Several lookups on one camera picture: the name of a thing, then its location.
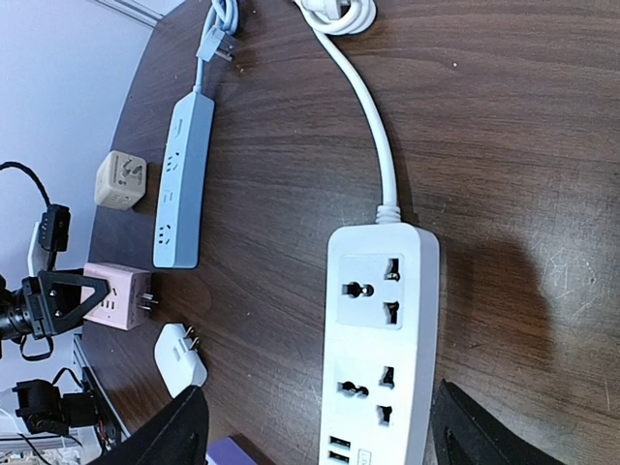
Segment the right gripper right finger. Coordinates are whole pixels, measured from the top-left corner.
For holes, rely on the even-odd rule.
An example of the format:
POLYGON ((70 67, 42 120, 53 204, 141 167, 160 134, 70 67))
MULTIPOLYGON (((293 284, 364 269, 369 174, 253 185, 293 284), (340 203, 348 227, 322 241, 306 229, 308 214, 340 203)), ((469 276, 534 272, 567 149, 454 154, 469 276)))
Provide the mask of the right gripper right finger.
POLYGON ((443 380, 431 412, 439 464, 557 464, 510 431, 458 385, 443 380))

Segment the white power strip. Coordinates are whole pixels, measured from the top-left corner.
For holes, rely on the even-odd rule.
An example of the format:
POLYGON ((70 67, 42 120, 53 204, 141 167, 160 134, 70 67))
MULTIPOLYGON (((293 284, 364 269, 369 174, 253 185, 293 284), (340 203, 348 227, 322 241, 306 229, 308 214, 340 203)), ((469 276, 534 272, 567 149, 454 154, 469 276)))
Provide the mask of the white power strip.
POLYGON ((330 237, 320 463, 423 462, 439 300, 433 233, 394 223, 330 237))

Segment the light blue power strip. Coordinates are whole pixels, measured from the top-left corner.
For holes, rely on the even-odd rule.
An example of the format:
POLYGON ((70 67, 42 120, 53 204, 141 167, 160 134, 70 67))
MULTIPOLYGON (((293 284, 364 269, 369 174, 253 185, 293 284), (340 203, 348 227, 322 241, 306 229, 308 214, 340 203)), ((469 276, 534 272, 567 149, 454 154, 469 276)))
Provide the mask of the light blue power strip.
POLYGON ((213 115, 214 102, 197 91, 173 108, 156 210, 152 261, 157 268, 198 265, 213 115))

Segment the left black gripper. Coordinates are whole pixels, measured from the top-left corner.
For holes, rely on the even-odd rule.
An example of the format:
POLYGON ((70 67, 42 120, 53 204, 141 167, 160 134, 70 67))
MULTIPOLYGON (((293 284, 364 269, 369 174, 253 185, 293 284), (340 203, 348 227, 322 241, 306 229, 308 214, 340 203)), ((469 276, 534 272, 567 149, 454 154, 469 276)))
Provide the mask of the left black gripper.
POLYGON ((53 341, 82 324, 83 318, 97 307, 110 292, 105 278, 86 276, 84 268, 63 271, 40 271, 40 314, 36 317, 36 338, 45 338, 47 350, 40 354, 25 353, 27 337, 34 333, 32 316, 23 290, 11 292, 1 277, 1 342, 11 340, 19 346, 23 358, 50 358, 53 341))

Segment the pink cube adapter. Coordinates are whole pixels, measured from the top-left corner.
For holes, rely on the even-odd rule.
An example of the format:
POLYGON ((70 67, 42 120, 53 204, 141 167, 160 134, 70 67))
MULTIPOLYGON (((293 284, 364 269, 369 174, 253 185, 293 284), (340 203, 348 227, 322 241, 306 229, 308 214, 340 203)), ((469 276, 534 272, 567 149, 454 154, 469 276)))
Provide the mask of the pink cube adapter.
POLYGON ((151 291, 152 273, 116 263, 87 263, 84 275, 108 282, 109 293, 84 316, 88 322, 131 330, 150 316, 158 303, 151 291))

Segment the purple power strip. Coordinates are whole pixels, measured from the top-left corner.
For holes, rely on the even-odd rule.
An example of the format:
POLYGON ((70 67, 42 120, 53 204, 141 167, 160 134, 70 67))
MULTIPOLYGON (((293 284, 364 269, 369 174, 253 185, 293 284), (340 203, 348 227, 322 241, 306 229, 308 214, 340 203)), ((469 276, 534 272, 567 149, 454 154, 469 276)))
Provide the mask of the purple power strip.
POLYGON ((249 439, 234 434, 207 446, 206 463, 209 465, 270 465, 273 461, 249 439))

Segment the white small adapter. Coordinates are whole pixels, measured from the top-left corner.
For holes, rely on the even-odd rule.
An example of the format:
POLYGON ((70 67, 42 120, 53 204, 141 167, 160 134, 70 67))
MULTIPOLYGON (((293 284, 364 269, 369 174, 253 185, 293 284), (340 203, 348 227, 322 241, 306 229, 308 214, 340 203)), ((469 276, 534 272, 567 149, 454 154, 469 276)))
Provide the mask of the white small adapter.
POLYGON ((154 346, 154 359, 172 398, 187 387, 202 387, 207 380, 199 342, 191 326, 168 323, 162 327, 154 346))

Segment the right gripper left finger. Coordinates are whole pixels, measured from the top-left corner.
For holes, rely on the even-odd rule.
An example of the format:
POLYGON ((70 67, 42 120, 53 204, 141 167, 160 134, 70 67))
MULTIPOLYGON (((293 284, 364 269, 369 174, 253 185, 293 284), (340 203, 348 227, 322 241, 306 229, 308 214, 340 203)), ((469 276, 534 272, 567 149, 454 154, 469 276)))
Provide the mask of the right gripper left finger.
POLYGON ((100 464, 206 463, 209 411, 200 387, 189 386, 100 464))

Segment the beige cube socket adapter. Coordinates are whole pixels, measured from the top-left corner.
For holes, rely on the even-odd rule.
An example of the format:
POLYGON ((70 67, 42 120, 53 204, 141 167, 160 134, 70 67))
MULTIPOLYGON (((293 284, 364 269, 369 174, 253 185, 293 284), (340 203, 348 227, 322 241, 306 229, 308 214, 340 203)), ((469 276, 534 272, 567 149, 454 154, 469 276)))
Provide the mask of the beige cube socket adapter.
POLYGON ((144 159, 112 150, 97 170, 95 203, 114 210, 131 209, 145 195, 146 175, 144 159))

